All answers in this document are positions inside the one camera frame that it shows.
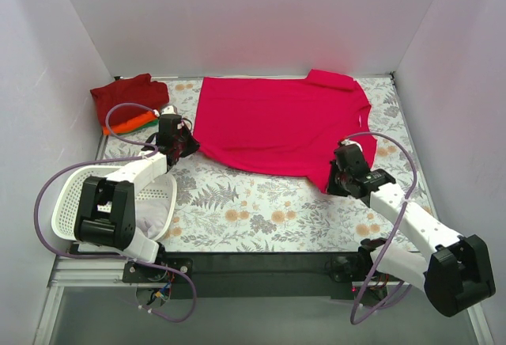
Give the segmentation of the pink t shirt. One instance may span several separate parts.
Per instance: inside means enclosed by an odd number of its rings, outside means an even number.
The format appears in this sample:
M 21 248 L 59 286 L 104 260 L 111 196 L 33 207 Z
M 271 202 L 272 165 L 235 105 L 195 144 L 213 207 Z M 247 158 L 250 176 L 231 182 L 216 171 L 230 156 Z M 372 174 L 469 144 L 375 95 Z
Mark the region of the pink t shirt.
M 202 82 L 194 137 L 208 158 L 249 173 L 304 177 L 325 192 L 338 141 L 358 139 L 371 164 L 372 105 L 346 75 L 311 70 L 304 79 L 210 78 Z

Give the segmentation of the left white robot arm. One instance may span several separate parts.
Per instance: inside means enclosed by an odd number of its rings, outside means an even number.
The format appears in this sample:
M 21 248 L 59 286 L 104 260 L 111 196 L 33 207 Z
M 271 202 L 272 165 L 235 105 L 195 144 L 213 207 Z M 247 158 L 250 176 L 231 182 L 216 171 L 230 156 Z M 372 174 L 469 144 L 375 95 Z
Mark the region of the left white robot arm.
M 156 153 L 140 158 L 102 177 L 90 176 L 82 185 L 74 223 L 77 241 L 113 248 L 117 253 L 141 261 L 141 272 L 153 282 L 168 272 L 168 262 L 158 256 L 160 245 L 136 224 L 135 197 L 155 179 L 167 174 L 181 157 L 199 148 L 185 119 L 165 113 L 151 144 Z

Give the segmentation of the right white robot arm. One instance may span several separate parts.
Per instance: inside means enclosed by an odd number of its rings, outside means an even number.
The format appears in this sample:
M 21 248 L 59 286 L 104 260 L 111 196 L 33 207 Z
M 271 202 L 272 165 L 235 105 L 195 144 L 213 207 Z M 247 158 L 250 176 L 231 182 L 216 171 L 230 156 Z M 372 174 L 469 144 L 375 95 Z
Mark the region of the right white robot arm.
M 365 284 L 382 274 L 393 276 L 423 291 L 446 317 L 496 293 L 489 250 L 479 236 L 463 236 L 411 201 L 388 172 L 369 168 L 358 143 L 342 141 L 334 154 L 328 194 L 360 200 L 417 249 L 396 247 L 392 237 L 362 241 L 357 268 Z

